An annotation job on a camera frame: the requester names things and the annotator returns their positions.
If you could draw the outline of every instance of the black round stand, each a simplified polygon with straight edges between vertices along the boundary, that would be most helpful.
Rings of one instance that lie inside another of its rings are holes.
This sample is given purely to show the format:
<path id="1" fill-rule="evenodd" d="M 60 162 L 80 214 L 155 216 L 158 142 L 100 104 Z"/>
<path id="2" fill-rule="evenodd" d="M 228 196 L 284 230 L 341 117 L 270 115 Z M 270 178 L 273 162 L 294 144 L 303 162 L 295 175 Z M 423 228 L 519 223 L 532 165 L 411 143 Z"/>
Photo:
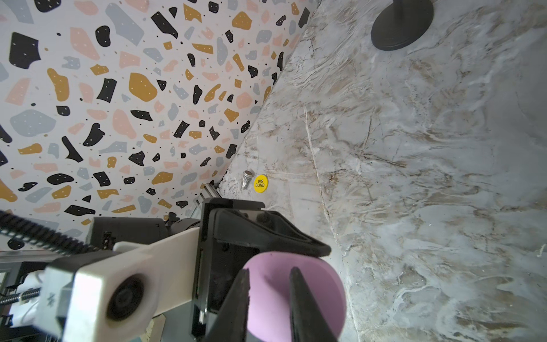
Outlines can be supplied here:
<path id="1" fill-rule="evenodd" d="M 401 49 L 420 38 L 432 21 L 430 0 L 393 0 L 374 21 L 373 45 L 384 51 Z"/>

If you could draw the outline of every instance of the marble countertop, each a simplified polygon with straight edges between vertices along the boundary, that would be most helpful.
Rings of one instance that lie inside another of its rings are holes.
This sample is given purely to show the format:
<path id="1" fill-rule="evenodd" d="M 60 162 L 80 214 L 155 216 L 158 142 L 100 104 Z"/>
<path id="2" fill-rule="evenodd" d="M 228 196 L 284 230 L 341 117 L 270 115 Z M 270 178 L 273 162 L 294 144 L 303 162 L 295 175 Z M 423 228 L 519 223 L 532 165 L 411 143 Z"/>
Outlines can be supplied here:
<path id="1" fill-rule="evenodd" d="M 547 1 L 436 1 L 384 52 L 388 4 L 322 2 L 219 193 L 333 248 L 340 341 L 546 340 Z"/>

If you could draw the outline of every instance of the silver bolt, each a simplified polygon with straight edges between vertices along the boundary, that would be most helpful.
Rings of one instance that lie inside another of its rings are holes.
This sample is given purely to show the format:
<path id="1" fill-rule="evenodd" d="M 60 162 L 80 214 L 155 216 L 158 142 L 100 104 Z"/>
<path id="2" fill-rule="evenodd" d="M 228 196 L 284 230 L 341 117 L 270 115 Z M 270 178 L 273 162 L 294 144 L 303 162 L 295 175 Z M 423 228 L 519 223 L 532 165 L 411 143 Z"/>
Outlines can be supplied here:
<path id="1" fill-rule="evenodd" d="M 243 178 L 241 179 L 241 189 L 245 190 L 247 189 L 247 186 L 249 185 L 249 182 L 251 182 L 251 178 L 253 177 L 253 173 L 250 171 L 243 171 Z"/>

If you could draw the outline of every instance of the threaded rod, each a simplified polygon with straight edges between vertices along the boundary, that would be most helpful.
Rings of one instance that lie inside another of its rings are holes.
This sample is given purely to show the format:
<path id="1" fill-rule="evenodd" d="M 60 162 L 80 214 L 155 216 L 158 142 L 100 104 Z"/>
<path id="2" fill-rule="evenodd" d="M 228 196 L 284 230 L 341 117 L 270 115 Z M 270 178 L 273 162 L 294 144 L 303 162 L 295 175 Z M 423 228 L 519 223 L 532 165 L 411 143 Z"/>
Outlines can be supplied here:
<path id="1" fill-rule="evenodd" d="M 0 210 L 0 234 L 66 256 L 99 250 L 95 246 L 2 210 Z"/>
<path id="2" fill-rule="evenodd" d="M 19 301 L 24 301 L 27 299 L 31 299 L 34 297 L 38 297 L 40 295 L 40 289 L 39 288 L 31 288 L 28 291 L 24 291 L 22 293 L 16 293 L 12 295 L 7 295 L 0 299 L 0 306 L 2 305 L 9 305 L 13 303 L 17 303 Z"/>

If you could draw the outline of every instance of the patterned wall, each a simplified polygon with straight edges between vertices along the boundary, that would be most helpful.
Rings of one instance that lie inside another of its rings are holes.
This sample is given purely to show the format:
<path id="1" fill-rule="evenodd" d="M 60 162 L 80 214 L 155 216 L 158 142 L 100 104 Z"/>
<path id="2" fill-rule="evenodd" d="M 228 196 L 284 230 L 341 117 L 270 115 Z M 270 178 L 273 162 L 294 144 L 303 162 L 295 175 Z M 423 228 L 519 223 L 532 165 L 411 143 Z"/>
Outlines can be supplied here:
<path id="1" fill-rule="evenodd" d="M 93 216 L 183 215 L 226 172 L 316 7 L 0 1 L 0 208 L 80 238 Z"/>

